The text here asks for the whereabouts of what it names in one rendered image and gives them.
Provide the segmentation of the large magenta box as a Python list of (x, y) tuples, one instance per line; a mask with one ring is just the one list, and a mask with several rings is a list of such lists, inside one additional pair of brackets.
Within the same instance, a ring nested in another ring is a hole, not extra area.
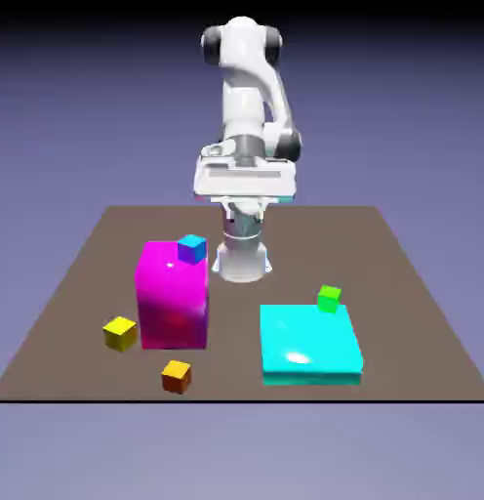
[(142, 248), (135, 287), (145, 350), (203, 350), (209, 322), (209, 260), (178, 259), (177, 240), (148, 241)]

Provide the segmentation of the small blue cube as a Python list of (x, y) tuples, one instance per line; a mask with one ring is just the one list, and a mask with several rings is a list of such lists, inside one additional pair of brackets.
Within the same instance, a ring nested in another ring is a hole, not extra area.
[(207, 256), (207, 240), (196, 234), (187, 234), (177, 242), (178, 259), (195, 265)]

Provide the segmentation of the small orange cube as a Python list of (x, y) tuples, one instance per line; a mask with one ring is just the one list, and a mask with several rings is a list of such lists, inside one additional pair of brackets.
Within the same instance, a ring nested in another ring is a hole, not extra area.
[(182, 395), (191, 383), (191, 365), (171, 359), (161, 372), (162, 387), (166, 392)]

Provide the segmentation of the small green cube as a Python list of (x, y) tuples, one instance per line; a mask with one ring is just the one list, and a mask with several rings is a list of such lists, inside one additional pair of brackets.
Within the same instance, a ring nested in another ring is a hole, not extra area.
[(317, 295), (317, 307), (325, 313), (335, 313), (341, 301), (341, 288), (322, 285)]

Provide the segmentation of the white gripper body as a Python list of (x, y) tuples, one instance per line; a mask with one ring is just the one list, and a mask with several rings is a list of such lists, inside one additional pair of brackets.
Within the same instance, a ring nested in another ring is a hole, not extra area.
[(296, 165), (288, 160), (255, 158), (255, 166), (237, 166), (232, 156), (201, 156), (193, 192), (206, 198), (260, 198), (289, 201), (297, 192)]

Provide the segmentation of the small yellow cube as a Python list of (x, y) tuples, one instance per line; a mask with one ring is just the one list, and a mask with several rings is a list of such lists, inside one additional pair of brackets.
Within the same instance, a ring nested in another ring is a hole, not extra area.
[(120, 353), (127, 351), (138, 338), (137, 323), (123, 316), (115, 316), (103, 328), (105, 344)]

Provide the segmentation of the large cyan box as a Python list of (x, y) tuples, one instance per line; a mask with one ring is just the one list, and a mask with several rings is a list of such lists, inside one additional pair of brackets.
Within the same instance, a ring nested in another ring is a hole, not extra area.
[(260, 306), (262, 381), (267, 386), (358, 385), (363, 356), (345, 305)]

